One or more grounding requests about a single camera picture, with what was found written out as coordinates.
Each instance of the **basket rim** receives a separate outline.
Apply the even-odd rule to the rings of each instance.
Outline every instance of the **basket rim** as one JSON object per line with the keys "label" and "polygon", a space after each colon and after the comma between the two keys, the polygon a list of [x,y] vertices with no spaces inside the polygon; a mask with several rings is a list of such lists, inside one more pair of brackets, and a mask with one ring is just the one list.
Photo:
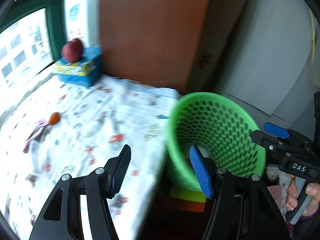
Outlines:
{"label": "basket rim", "polygon": [[[177,136],[175,133],[175,118],[177,114],[181,111],[181,107],[185,105],[186,102],[190,101],[191,99],[199,99],[199,101],[202,101],[200,98],[201,97],[212,97],[215,98],[215,100],[218,98],[221,102],[225,102],[226,105],[234,105],[236,108],[241,111],[242,117],[246,118],[247,122],[250,121],[252,123],[252,126],[256,130],[260,130],[259,126],[255,122],[255,120],[252,118],[251,115],[247,113],[245,109],[243,109],[240,105],[238,105],[236,102],[232,101],[229,98],[226,98],[222,95],[218,95],[215,93],[209,93],[209,92],[195,92],[195,93],[190,93],[187,95],[182,96],[177,104],[175,105],[174,109],[172,110],[170,117],[169,117],[169,123],[167,125],[167,147],[168,147],[168,152],[169,156],[172,160],[172,164],[176,167],[176,169],[179,170],[180,174],[183,174],[184,178],[189,182],[189,184],[192,187],[196,187],[198,190],[200,189],[199,182],[196,178],[196,175],[192,171],[191,167],[189,167],[188,163],[186,160],[183,158],[183,153],[180,150],[180,147],[178,145],[178,140]],[[266,163],[266,155],[263,155],[263,163],[265,166]]]}

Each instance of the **metal screw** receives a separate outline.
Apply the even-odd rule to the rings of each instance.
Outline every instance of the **metal screw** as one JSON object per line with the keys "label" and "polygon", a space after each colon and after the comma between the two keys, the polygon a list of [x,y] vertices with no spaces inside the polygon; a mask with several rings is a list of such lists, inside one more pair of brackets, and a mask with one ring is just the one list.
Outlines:
{"label": "metal screw", "polygon": [[97,174],[104,173],[104,168],[97,168],[97,169],[96,169],[96,173],[97,173]]}
{"label": "metal screw", "polygon": [[253,174],[253,175],[251,176],[251,179],[253,179],[254,181],[258,181],[260,178],[259,178],[258,175]]}
{"label": "metal screw", "polygon": [[225,174],[227,172],[227,170],[225,168],[218,168],[218,172],[220,174]]}
{"label": "metal screw", "polygon": [[68,180],[69,178],[70,178],[70,175],[69,175],[69,174],[64,174],[61,179],[62,179],[63,181],[66,181],[66,180]]}

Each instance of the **human hand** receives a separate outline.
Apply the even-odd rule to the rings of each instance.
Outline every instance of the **human hand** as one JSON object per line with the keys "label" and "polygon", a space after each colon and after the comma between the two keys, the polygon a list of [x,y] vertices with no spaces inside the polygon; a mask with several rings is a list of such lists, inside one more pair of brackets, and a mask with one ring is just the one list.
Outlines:
{"label": "human hand", "polygon": [[[285,206],[289,210],[292,211],[298,205],[298,201],[296,198],[298,190],[294,184],[294,182],[295,182],[294,176],[290,175],[290,177],[292,179],[291,179],[291,182],[290,182],[289,187],[287,189],[288,194],[287,194]],[[318,183],[309,183],[306,186],[306,193],[307,193],[307,195],[312,196],[312,200],[311,200],[310,204],[308,205],[308,207],[302,213],[302,216],[311,216],[314,212],[317,211],[317,209],[319,207],[320,185]]]}

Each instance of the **small orange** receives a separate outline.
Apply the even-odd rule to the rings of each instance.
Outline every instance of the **small orange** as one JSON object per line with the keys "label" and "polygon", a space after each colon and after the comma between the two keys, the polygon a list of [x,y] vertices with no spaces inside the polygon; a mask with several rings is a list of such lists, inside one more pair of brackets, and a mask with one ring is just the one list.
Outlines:
{"label": "small orange", "polygon": [[50,116],[49,124],[55,124],[59,121],[60,121],[60,114],[58,112],[55,112]]}

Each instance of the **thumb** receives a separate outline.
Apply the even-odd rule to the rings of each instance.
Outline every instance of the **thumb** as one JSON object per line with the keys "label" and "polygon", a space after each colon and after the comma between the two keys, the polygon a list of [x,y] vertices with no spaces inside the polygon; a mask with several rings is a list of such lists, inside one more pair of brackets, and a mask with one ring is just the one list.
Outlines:
{"label": "thumb", "polygon": [[318,183],[309,183],[306,187],[306,193],[312,196],[312,200],[302,215],[311,216],[319,207],[320,185]]}

